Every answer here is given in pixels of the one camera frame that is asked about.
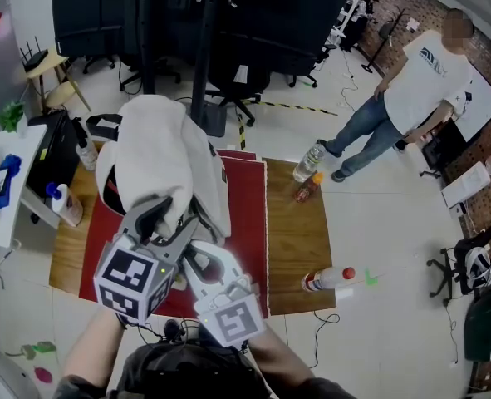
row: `green plant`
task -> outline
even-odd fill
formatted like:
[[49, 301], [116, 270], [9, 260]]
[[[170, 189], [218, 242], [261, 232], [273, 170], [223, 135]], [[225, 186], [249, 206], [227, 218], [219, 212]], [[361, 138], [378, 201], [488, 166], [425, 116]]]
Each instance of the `green plant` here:
[[16, 125], [23, 117], [23, 104], [11, 102], [0, 112], [0, 124], [6, 131], [16, 131]]

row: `white desk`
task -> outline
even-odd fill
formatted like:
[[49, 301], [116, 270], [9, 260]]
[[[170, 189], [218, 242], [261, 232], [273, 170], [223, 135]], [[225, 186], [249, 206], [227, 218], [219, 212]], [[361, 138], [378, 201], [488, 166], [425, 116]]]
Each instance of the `white desk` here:
[[18, 138], [16, 133], [0, 131], [0, 151], [2, 154], [4, 156], [14, 154], [22, 159], [20, 171], [11, 180], [9, 206], [0, 209], [0, 247], [9, 248], [11, 246], [20, 201], [54, 229], [58, 226], [58, 216], [26, 186], [27, 176], [46, 130], [46, 126], [29, 126], [27, 135], [23, 139]]

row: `jeans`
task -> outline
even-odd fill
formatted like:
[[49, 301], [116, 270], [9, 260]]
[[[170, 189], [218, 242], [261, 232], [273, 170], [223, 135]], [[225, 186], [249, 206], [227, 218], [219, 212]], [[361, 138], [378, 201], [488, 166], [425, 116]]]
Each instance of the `jeans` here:
[[404, 137], [393, 126], [387, 115], [383, 93], [378, 96], [378, 100], [371, 96], [354, 113], [346, 126], [337, 134], [336, 139], [327, 142], [327, 149], [339, 158], [348, 145], [363, 135], [370, 134], [372, 136], [363, 150], [343, 162], [340, 171], [345, 177], [354, 175]]

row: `router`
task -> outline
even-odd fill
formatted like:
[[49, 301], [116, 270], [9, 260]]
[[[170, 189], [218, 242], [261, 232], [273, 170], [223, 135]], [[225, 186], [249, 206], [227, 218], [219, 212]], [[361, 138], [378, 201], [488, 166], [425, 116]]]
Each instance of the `router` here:
[[40, 65], [40, 62], [42, 62], [44, 58], [47, 56], [47, 49], [40, 50], [40, 45], [38, 44], [37, 36], [35, 36], [35, 42], [37, 42], [37, 47], [38, 47], [38, 52], [36, 53], [32, 52], [31, 48], [29, 47], [28, 41], [26, 41], [27, 49], [28, 49], [27, 53], [25, 53], [20, 47], [20, 52], [22, 53], [23, 56], [22, 64], [25, 72], [28, 72], [38, 67]]

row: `red bottle cap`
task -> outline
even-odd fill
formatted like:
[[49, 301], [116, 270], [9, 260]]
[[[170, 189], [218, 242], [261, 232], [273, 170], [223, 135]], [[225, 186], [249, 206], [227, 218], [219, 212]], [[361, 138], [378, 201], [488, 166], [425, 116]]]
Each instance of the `red bottle cap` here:
[[354, 270], [354, 268], [343, 269], [344, 279], [353, 279], [355, 276], [356, 276], [356, 271]]

